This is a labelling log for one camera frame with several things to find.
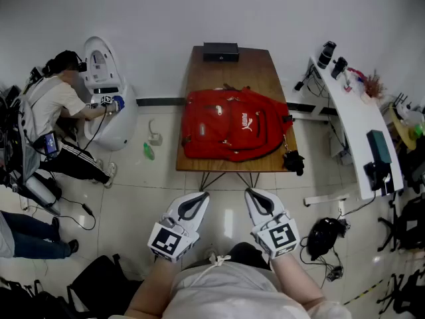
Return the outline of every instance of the smartphone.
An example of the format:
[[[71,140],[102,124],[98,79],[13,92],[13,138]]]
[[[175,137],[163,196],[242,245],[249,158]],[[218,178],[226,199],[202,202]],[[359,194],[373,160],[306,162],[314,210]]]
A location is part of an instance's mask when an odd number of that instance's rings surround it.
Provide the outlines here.
[[[58,140],[53,131],[44,135],[44,152],[48,157],[56,157],[59,152]]]

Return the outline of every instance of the toilet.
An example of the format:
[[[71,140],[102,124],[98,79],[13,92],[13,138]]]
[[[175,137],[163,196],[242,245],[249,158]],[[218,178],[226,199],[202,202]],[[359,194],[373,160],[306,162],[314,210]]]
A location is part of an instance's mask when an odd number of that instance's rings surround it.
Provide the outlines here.
[[[84,135],[107,150],[120,150],[131,140],[137,123],[137,102],[133,88],[119,72],[119,65],[110,44],[100,37],[90,37],[84,44],[84,83],[92,95],[91,104],[100,104],[103,96],[121,96],[124,99],[123,110],[111,116],[103,116],[84,125]]]

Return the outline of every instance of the black hair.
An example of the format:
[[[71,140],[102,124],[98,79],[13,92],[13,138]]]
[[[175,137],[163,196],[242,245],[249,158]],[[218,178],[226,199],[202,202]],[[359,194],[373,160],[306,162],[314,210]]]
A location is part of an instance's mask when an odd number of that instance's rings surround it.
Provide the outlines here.
[[[50,59],[41,70],[45,76],[61,73],[63,70],[78,71],[78,56],[73,51],[63,51],[54,59]]]

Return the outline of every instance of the keychain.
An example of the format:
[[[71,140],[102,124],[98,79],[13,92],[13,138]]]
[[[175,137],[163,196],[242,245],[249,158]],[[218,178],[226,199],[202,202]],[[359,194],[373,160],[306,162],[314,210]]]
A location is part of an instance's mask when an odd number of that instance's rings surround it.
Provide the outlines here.
[[[291,151],[286,143],[286,136],[284,135],[284,145],[286,153],[284,154],[284,165],[289,171],[295,171],[298,176],[301,176],[304,171],[304,157],[300,156],[298,150]]]

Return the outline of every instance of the white desk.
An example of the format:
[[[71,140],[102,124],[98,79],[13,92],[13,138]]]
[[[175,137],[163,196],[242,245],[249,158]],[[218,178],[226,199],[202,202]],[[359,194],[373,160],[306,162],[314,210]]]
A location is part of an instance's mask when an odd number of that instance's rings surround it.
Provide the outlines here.
[[[371,130],[378,130],[384,134],[392,162],[390,166],[394,190],[402,189],[403,180],[400,166],[398,164],[398,158],[378,106],[374,102],[365,104],[360,99],[361,93],[355,89],[352,89],[350,92],[346,92],[343,87],[343,83],[345,81],[343,76],[341,76],[339,80],[335,80],[331,76],[331,72],[334,67],[332,62],[330,62],[325,69],[322,69],[318,67],[316,60],[313,57],[310,59],[317,71],[320,73],[322,81],[326,85],[333,104],[337,109],[339,119],[341,120],[342,127],[350,146],[350,152],[356,171],[357,187],[360,191],[359,194],[361,199],[371,199],[374,195],[374,191],[371,189],[369,178],[367,177],[364,169],[366,164],[374,161],[371,147],[366,137],[366,134]],[[350,191],[351,189],[344,189],[334,195],[307,197],[304,199],[304,203],[305,205],[311,205],[315,203],[342,200],[348,198],[348,192]]]

